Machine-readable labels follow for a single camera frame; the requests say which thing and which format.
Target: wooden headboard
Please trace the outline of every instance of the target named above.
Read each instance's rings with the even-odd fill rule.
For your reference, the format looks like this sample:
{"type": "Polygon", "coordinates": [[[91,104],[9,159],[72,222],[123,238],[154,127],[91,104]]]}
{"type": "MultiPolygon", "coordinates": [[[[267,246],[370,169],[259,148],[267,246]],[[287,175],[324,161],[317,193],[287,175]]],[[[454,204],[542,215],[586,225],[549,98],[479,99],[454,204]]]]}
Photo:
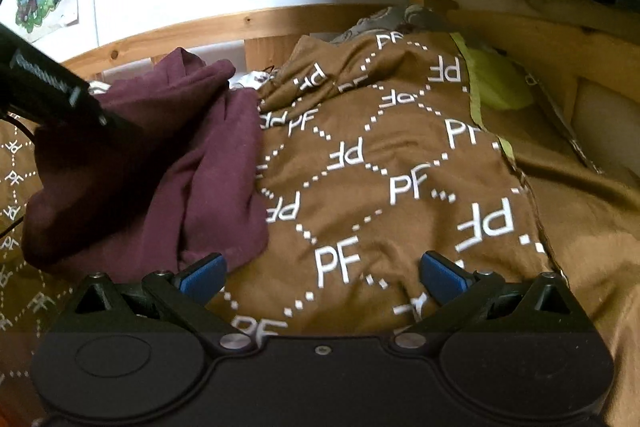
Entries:
{"type": "MultiPolygon", "coordinates": [[[[572,119],[582,79],[640,103],[640,46],[608,33],[609,28],[559,23],[508,12],[458,9],[458,4],[451,0],[413,1],[446,14],[451,22],[472,30],[540,77],[568,121],[572,119]]],[[[283,65],[302,35],[343,32],[359,19],[385,7],[321,4],[209,17],[105,44],[67,60],[64,65],[81,78],[92,80],[111,68],[144,58],[155,63],[178,46],[196,48],[244,41],[247,69],[263,70],[283,65]]]]}
{"type": "Polygon", "coordinates": [[[302,35],[343,32],[380,4],[319,4],[234,13],[183,22],[105,44],[64,65],[84,79],[144,58],[155,63],[177,47],[244,41],[249,71],[281,66],[302,35]]]}

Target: black device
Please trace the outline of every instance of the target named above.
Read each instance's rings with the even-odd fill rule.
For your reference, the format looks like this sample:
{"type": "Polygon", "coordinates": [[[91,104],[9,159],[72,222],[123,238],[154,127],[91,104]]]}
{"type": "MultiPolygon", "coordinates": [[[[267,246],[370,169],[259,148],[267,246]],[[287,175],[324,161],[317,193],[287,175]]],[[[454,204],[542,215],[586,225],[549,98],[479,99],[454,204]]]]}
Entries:
{"type": "Polygon", "coordinates": [[[44,427],[605,425],[613,361],[556,273],[506,283],[427,252],[434,315],[257,347],[203,307],[225,270],[214,254],[139,285],[84,279],[33,357],[44,427]]]}

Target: brown blanket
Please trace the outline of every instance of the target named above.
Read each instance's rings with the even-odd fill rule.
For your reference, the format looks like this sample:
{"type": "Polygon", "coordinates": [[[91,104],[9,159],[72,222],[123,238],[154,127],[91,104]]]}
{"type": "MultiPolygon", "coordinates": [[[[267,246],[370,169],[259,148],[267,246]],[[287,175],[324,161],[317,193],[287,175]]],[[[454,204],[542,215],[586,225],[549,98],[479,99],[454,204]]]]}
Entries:
{"type": "MultiPolygon", "coordinates": [[[[301,39],[260,90],[265,132],[256,175],[269,208],[269,245],[228,277],[209,308],[259,340],[390,331],[436,309],[418,281],[425,250],[512,281],[561,268],[616,359],[606,419],[636,427],[629,404],[640,386],[632,360],[640,198],[590,173],[535,107],[483,107],[485,128],[513,145],[514,167],[502,148],[509,144],[471,118],[471,87],[462,53],[444,32],[379,32],[339,46],[301,39]]],[[[20,264],[18,256],[5,260],[12,271],[20,264]]],[[[40,275],[22,266],[9,279],[9,313],[27,307],[40,275]]],[[[63,301],[69,288],[62,288],[46,279],[43,295],[57,301],[58,291],[63,301]]],[[[16,371],[28,368],[43,330],[34,318],[51,321],[48,307],[17,322],[28,338],[0,332],[0,343],[21,342],[0,365],[7,375],[0,412],[27,410],[18,409],[18,393],[29,406],[17,425],[38,413],[16,371]]]]}
{"type": "Polygon", "coordinates": [[[270,243],[212,304],[233,324],[405,327],[436,309],[418,280],[426,250],[512,281],[552,269],[527,187],[469,117],[448,34],[302,38],[260,93],[270,243]]]}

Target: wood grain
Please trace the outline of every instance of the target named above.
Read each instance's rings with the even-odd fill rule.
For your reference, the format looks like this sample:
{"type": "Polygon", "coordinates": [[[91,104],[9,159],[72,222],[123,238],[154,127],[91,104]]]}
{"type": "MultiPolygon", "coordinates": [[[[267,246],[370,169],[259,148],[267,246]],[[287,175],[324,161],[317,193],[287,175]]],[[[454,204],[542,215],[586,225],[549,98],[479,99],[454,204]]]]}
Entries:
{"type": "Polygon", "coordinates": [[[343,32],[382,4],[318,4],[208,17],[158,28],[106,44],[64,62],[81,78],[142,58],[218,42],[309,33],[343,32]]]}
{"type": "Polygon", "coordinates": [[[409,0],[411,4],[423,6],[437,13],[446,13],[449,10],[457,10],[460,8],[454,0],[409,0]]]}
{"type": "Polygon", "coordinates": [[[104,74],[102,72],[94,73],[94,74],[91,74],[86,80],[87,82],[94,82],[96,80],[98,82],[104,82],[104,74]]]}
{"type": "Polygon", "coordinates": [[[563,75],[592,80],[640,102],[636,44],[603,32],[507,13],[453,10],[447,17],[526,67],[542,62],[563,75]]]}
{"type": "Polygon", "coordinates": [[[592,0],[454,0],[460,9],[505,12],[599,30],[640,44],[640,14],[592,0]]]}
{"type": "Polygon", "coordinates": [[[151,57],[151,63],[155,66],[158,62],[160,62],[160,60],[162,60],[165,57],[166,57],[166,54],[156,55],[155,57],[151,57]]]}
{"type": "Polygon", "coordinates": [[[244,41],[244,58],[247,71],[264,71],[273,66],[281,67],[298,44],[302,35],[263,37],[244,41]]]}

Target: black cable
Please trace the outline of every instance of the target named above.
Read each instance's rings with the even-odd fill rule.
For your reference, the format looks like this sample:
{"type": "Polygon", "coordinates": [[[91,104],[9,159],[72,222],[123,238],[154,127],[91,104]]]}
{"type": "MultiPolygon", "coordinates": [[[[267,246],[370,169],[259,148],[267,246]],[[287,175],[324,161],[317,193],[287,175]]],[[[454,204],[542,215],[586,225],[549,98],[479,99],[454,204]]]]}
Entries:
{"type": "Polygon", "coordinates": [[[9,232],[11,232],[15,227],[20,225],[20,223],[22,222],[23,219],[24,219],[24,216],[19,217],[14,222],[12,222],[12,224],[9,226],[8,229],[5,229],[4,232],[0,233],[0,239],[2,239],[5,235],[7,235],[9,232]]]}
{"type": "MultiPolygon", "coordinates": [[[[6,115],[0,117],[0,120],[4,120],[5,122],[8,122],[8,123],[10,123],[12,125],[15,125],[18,129],[20,129],[20,131],[22,131],[22,133],[27,138],[29,138],[29,140],[31,140],[31,142],[33,142],[33,139],[34,139],[33,133],[29,130],[29,128],[25,124],[23,124],[17,118],[13,118],[13,117],[11,117],[11,116],[6,114],[6,115]]],[[[9,225],[9,227],[7,229],[5,229],[4,231],[0,232],[0,239],[2,239],[5,235],[7,235],[9,232],[11,232],[15,227],[20,225],[20,223],[22,222],[23,219],[24,219],[24,216],[19,217],[14,222],[12,222],[12,224],[9,225]]]]}
{"type": "Polygon", "coordinates": [[[18,129],[20,129],[22,131],[22,133],[27,138],[29,138],[29,140],[31,140],[33,142],[33,138],[34,138],[33,133],[20,120],[18,120],[17,118],[12,118],[9,115],[5,115],[1,119],[4,120],[5,122],[10,123],[11,125],[15,125],[18,129]]]}

